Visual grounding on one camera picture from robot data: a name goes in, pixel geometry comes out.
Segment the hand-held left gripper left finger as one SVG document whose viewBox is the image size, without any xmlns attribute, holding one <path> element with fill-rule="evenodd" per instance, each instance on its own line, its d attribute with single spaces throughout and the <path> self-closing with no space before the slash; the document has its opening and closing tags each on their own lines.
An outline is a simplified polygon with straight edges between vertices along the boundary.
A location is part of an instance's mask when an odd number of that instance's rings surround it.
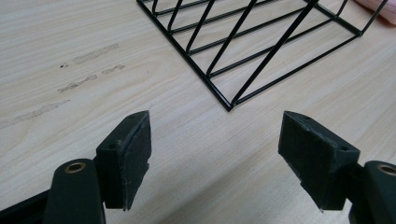
<svg viewBox="0 0 396 224">
<path fill-rule="evenodd" d="M 129 210 L 149 169 L 149 112 L 126 117 L 97 147 L 54 172 L 43 224 L 106 224 L 105 210 Z"/>
</svg>

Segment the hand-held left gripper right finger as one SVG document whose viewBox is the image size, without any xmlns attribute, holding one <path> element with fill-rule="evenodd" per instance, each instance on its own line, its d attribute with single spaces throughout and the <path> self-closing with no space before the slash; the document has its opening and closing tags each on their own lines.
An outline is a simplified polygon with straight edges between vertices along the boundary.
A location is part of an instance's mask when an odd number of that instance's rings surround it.
<svg viewBox="0 0 396 224">
<path fill-rule="evenodd" d="M 321 210 L 344 209 L 350 224 L 396 224 L 396 165 L 368 161 L 361 152 L 308 116 L 286 111 L 278 143 L 303 189 Z"/>
</svg>

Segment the pink object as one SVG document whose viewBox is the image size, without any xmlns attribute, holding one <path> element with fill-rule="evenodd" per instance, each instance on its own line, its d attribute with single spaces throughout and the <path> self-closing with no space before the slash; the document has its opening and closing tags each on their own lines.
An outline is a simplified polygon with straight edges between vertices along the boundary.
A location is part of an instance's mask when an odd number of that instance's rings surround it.
<svg viewBox="0 0 396 224">
<path fill-rule="evenodd" d="M 355 0 L 363 7 L 376 11 L 384 0 Z M 392 25 L 396 25 L 396 0 L 388 0 L 379 15 Z"/>
</svg>

